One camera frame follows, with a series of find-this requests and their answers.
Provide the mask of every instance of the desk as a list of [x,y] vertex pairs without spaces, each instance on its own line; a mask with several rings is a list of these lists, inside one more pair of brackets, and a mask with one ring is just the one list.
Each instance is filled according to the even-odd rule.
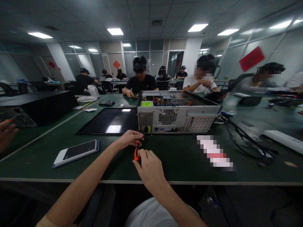
[[[280,152],[277,160],[269,166],[257,166],[257,160],[242,155],[229,140],[225,125],[213,125],[209,135],[213,135],[224,149],[227,156],[236,165],[234,172],[215,171],[210,167],[203,151],[197,146],[196,137],[192,135],[149,135],[145,136],[143,148],[151,149],[160,158],[166,179],[171,184],[212,184],[212,185],[303,185],[303,156],[276,142],[259,137],[263,130],[278,130],[303,140],[303,117],[297,114],[298,109],[274,107],[264,109],[268,105],[268,96],[258,106],[237,106],[239,97],[229,95],[223,102],[223,110],[236,111],[233,121],[243,128],[251,137],[262,145]],[[101,95],[103,100],[133,105],[122,94]],[[72,182],[84,171],[100,152],[69,163],[57,169],[51,166],[59,151],[91,139],[99,139],[100,150],[105,150],[118,137],[75,135],[75,133],[92,119],[101,107],[100,100],[88,105],[98,108],[95,112],[73,110],[51,125],[21,129],[10,146],[10,151],[18,149],[39,138],[0,162],[1,181],[32,182]],[[242,120],[253,125],[248,127]],[[134,148],[127,147],[120,151],[107,168],[101,183],[142,183],[132,163]],[[292,162],[298,168],[284,164]]]

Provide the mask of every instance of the black box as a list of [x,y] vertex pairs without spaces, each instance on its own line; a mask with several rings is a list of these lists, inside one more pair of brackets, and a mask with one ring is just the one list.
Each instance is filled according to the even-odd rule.
[[35,92],[0,97],[0,119],[12,119],[18,127],[37,127],[78,106],[72,91]]

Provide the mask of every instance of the hand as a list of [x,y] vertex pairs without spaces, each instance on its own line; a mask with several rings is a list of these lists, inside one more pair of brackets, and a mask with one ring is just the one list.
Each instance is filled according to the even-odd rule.
[[19,129],[15,129],[16,125],[11,124],[10,120],[0,123],[0,153],[2,153],[13,140]]
[[127,97],[128,98],[134,98],[135,96],[134,96],[134,93],[131,90],[128,90],[127,91]]
[[227,93],[226,93],[226,94],[224,94],[224,95],[221,95],[221,99],[225,99],[225,98],[226,98],[226,96],[227,96]]
[[209,88],[211,86],[211,81],[210,80],[205,80],[205,79],[200,79],[198,80],[200,84],[202,84],[204,87]]
[[157,199],[158,196],[163,194],[170,187],[164,177],[162,162],[151,150],[141,149],[139,150],[138,155],[141,156],[142,166],[135,160],[133,160],[133,163],[143,184]]
[[119,150],[127,147],[128,145],[137,146],[136,142],[140,140],[144,140],[144,135],[137,131],[127,130],[119,139],[117,139],[114,143],[116,143],[119,147]]

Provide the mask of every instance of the student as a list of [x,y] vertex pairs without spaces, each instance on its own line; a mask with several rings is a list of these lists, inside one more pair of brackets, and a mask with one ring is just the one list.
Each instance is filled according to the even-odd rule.
[[80,69],[80,73],[78,76],[76,76],[76,81],[81,82],[85,85],[86,89],[88,85],[91,85],[92,83],[99,83],[96,79],[89,76],[89,71],[85,68]]
[[170,76],[166,74],[166,67],[161,66],[158,72],[158,75],[156,75],[156,80],[163,81],[163,80],[169,80]]
[[105,69],[102,69],[102,73],[103,73],[102,76],[104,76],[106,79],[107,78],[112,78],[112,75],[109,75]]
[[286,81],[285,86],[291,90],[303,90],[303,72],[297,73]]
[[195,68],[195,73],[185,78],[183,89],[189,92],[217,92],[220,89],[213,82],[212,77],[215,73],[215,57],[211,54],[201,56]]
[[151,75],[146,74],[146,58],[136,57],[133,60],[133,69],[136,75],[130,78],[122,89],[122,93],[129,98],[134,98],[139,95],[142,90],[159,90],[155,78]]
[[[144,140],[144,135],[128,130],[96,160],[87,167],[62,193],[48,213],[40,220],[37,227],[71,226],[81,213],[93,194],[106,168],[116,154],[132,145],[136,147],[138,139]],[[141,149],[138,152],[141,164],[135,160],[135,168],[147,190],[154,196],[154,200],[143,202],[131,213],[126,226],[201,226],[207,227],[199,215],[195,213],[172,189],[166,181],[160,159],[150,150]]]
[[288,91],[288,88],[281,87],[274,82],[268,81],[274,74],[280,74],[285,68],[276,62],[270,62],[262,67],[258,67],[256,73],[242,74],[249,76],[242,79],[233,89],[235,92],[270,92],[270,91]]
[[182,67],[181,67],[180,72],[177,73],[177,79],[178,79],[178,78],[180,78],[180,79],[185,79],[185,77],[188,76],[187,72],[185,72],[185,69],[186,69],[185,66],[182,66]]
[[118,79],[124,79],[124,78],[128,79],[128,77],[126,76],[126,74],[122,73],[122,69],[118,69],[117,78]]

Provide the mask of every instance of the white fan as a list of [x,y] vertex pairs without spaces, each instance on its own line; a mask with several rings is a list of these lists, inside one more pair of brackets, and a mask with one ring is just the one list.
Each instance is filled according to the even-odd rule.
[[77,98],[78,102],[92,102],[92,101],[96,101],[97,98],[94,96],[82,96],[80,98]]

